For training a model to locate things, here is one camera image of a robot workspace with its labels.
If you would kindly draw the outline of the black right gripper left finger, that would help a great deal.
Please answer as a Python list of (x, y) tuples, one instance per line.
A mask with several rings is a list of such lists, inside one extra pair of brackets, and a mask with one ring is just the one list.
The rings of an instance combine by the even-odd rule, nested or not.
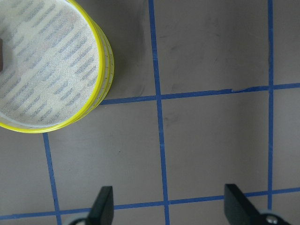
[(114, 217), (113, 187), (101, 187), (94, 204), (86, 217), (87, 225), (111, 225)]

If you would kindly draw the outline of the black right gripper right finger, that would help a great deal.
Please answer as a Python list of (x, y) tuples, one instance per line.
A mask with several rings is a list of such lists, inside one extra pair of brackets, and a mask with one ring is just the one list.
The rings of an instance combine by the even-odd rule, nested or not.
[(260, 212), (235, 184), (224, 186), (224, 213), (231, 225), (288, 225), (271, 211)]

